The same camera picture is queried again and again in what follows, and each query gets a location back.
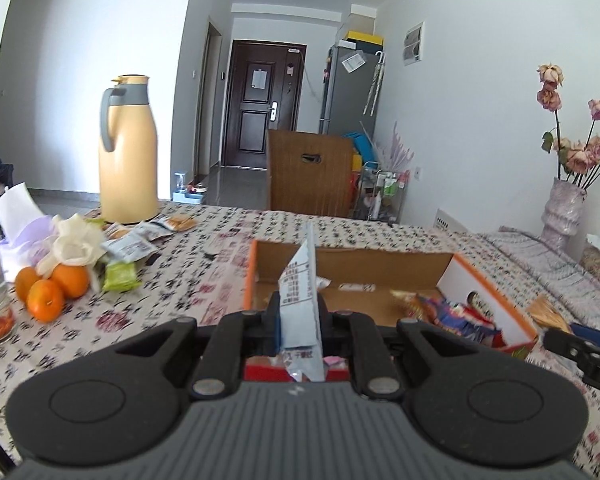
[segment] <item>tangerine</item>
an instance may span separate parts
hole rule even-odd
[[[16,280],[13,283],[16,288],[16,296],[23,303],[27,303],[27,296],[31,286],[38,280],[40,276],[36,273],[36,269],[33,267],[24,267],[20,269],[20,272],[16,276]]]
[[[42,323],[58,319],[64,307],[64,294],[60,286],[52,280],[38,280],[27,296],[27,310]]]
[[[86,267],[58,264],[51,273],[51,279],[62,289],[66,298],[75,300],[89,290],[90,277]]]

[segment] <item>floral tablecloth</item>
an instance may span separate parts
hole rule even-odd
[[[546,293],[537,280],[478,235],[173,203],[165,204],[163,212],[191,214],[199,223],[159,243],[160,257],[141,271],[141,288],[125,294],[89,292],[69,304],[50,325],[34,322],[16,304],[17,330],[0,344],[0,443],[14,458],[18,456],[4,422],[4,405],[19,383],[173,317],[186,315],[201,324],[215,324],[224,314],[240,310],[250,240],[298,242],[309,218],[322,246],[460,252],[522,310],[538,294]],[[214,260],[205,256],[209,246],[218,254]],[[574,460],[600,478],[600,392],[582,384],[568,367],[538,346],[530,358],[570,378],[587,399],[589,425]]]

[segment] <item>wall vent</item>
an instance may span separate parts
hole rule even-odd
[[[442,211],[442,209],[438,209],[436,213],[436,221],[433,224],[434,227],[438,229],[442,229],[445,231],[459,232],[459,233],[468,233],[469,229],[464,227],[458,220],[453,218],[449,213]]]

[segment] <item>doorway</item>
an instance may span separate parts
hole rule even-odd
[[[200,73],[200,91],[198,92],[197,135],[193,153],[195,182],[200,182],[210,171],[211,138],[213,136],[221,49],[222,35],[210,22],[206,32],[205,51]]]
[[[295,130],[306,46],[234,41],[225,166],[265,169],[269,130]]]

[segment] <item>gray refrigerator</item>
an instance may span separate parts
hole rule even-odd
[[[379,56],[363,54],[364,65],[348,72],[342,62],[356,51],[342,46],[333,46],[329,51],[327,69],[324,71],[324,93],[318,132],[323,135],[344,135],[350,132],[366,132],[373,139],[376,114],[366,115],[366,98],[371,89]]]

